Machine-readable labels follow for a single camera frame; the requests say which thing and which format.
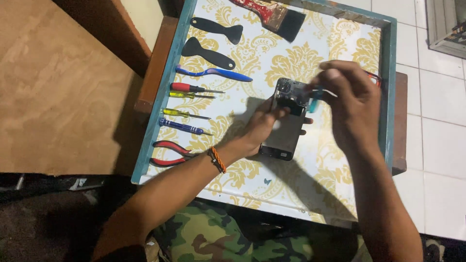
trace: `bracelet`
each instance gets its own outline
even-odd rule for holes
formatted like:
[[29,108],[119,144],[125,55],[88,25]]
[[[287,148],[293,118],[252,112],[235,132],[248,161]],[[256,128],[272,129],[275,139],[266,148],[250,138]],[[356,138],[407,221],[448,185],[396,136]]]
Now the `bracelet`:
[[226,173],[226,167],[223,164],[222,160],[219,157],[219,154],[217,153],[217,150],[215,150],[214,147],[209,148],[207,155],[212,158],[212,163],[219,169],[219,172]]

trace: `screwdriver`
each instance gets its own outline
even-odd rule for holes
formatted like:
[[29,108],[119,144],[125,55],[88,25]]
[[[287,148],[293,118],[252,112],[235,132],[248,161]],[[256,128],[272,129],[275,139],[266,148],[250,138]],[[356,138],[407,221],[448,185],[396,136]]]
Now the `screwdriver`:
[[225,93],[223,91],[209,90],[209,89],[205,89],[199,86],[194,86],[194,85],[184,84],[184,83],[171,83],[170,89],[173,91],[192,92],[192,93],[200,93],[200,92],[211,92],[211,93],[221,93],[221,94]]
[[170,96],[171,97],[189,97],[191,99],[194,99],[195,97],[210,98],[210,99],[216,98],[216,97],[211,97],[211,96],[200,96],[200,95],[195,95],[194,93],[184,93],[184,92],[179,92],[179,91],[170,91]]
[[208,136],[213,136],[213,134],[209,134],[207,132],[204,132],[204,130],[202,130],[200,128],[190,126],[190,125],[187,125],[187,124],[180,124],[180,123],[175,123],[175,122],[172,122],[172,121],[168,121],[165,117],[162,117],[161,119],[159,119],[158,124],[168,126],[168,127],[172,127],[172,128],[176,128],[178,130],[193,133],[193,134],[196,134],[196,135],[204,134],[204,135],[208,135]]
[[176,109],[169,109],[169,108],[165,108],[164,109],[164,114],[166,115],[169,115],[169,116],[181,116],[181,117],[184,117],[184,118],[188,118],[188,117],[196,117],[196,118],[201,118],[201,119],[211,119],[210,117],[202,117],[202,116],[197,116],[197,115],[192,115],[188,112],[181,112],[180,110],[176,110]]

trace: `white tiled floor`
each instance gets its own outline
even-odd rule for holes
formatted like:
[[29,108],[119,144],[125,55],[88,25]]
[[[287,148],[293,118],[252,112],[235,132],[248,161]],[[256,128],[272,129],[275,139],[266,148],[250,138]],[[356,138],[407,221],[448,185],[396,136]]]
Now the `white tiled floor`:
[[419,232],[466,240],[466,60],[428,49],[425,0],[371,10],[397,18],[397,71],[408,75],[408,171],[395,185]]

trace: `damask pattern paper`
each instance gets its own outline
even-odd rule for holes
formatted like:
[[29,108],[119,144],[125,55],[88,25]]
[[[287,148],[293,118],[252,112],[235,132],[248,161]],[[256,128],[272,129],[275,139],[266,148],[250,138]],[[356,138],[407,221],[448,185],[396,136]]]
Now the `damask pattern paper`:
[[[239,44],[233,45],[222,34],[190,27],[186,39],[195,36],[202,47],[229,56],[236,62],[233,71],[253,81],[176,74],[175,82],[226,92],[214,94],[217,99],[213,100],[173,97],[168,100],[168,108],[212,120],[166,116],[167,119],[203,128],[214,136],[161,127],[157,140],[176,142],[192,152],[203,152],[227,141],[245,127],[255,108],[273,94],[280,77],[309,82],[319,72],[319,63],[323,61],[355,61],[365,70],[378,73],[379,28],[286,7],[306,14],[292,43],[264,29],[255,13],[228,0],[197,1],[194,16],[228,27],[241,24],[243,35]],[[192,72],[215,68],[200,56],[181,57],[179,63]],[[225,174],[212,180],[198,196],[343,227],[347,227],[349,221],[357,221],[353,181],[345,155],[333,139],[330,107],[322,102],[317,112],[308,113],[307,117],[313,118],[314,123],[303,127],[307,134],[300,137],[292,161],[264,156],[241,159],[228,167]],[[153,157],[169,160],[179,155],[167,149],[156,149]],[[150,166],[140,183],[161,171],[163,168]]]

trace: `black pry tool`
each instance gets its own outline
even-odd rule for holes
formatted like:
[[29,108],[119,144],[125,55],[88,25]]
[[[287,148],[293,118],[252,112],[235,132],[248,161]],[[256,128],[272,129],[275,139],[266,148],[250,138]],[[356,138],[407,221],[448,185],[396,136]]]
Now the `black pry tool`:
[[233,45],[237,45],[240,42],[241,35],[243,34],[242,25],[224,27],[212,20],[200,17],[191,18],[190,23],[195,28],[201,29],[209,33],[224,34]]
[[186,41],[183,50],[181,51],[182,56],[193,56],[200,55],[210,63],[227,70],[233,70],[236,67],[236,63],[226,55],[221,53],[202,48],[199,40],[196,37],[191,37]]

